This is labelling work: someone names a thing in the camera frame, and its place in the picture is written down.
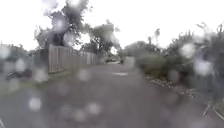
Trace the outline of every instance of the roadside vegetation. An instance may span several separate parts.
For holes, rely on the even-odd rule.
[[[148,42],[138,41],[127,46],[120,54],[135,57],[136,66],[146,76],[197,90],[217,103],[224,96],[223,25],[216,32],[209,31],[205,23],[197,26],[204,31],[204,36],[190,31],[181,33],[165,49],[152,44],[149,38]]]

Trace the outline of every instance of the wet road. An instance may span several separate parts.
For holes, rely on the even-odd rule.
[[[108,64],[0,98],[6,128],[223,128],[204,106]]]

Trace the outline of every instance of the fence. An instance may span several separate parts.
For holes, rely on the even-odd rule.
[[[49,73],[93,65],[98,60],[93,53],[54,45],[50,45],[48,49],[36,51],[32,58],[35,67],[45,65]]]
[[[68,47],[50,45],[48,54],[49,73],[96,64],[97,57],[93,53],[77,51]]]

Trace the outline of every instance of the overcast sky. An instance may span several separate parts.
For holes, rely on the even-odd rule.
[[[43,17],[43,9],[49,5],[43,1],[0,1],[3,43],[23,44],[28,50],[37,46],[33,36],[36,26],[49,25],[48,19]],[[64,0],[57,1],[63,7]],[[85,22],[95,26],[109,19],[120,28],[117,36],[123,47],[137,40],[147,40],[157,28],[161,29],[159,45],[162,47],[180,32],[196,30],[195,24],[201,21],[215,29],[223,21],[224,10],[221,0],[90,0],[90,4],[93,11],[85,14]]]

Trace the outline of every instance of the shrub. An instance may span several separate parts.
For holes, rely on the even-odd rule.
[[[148,54],[139,56],[136,64],[147,75],[164,77],[165,58],[160,54]]]

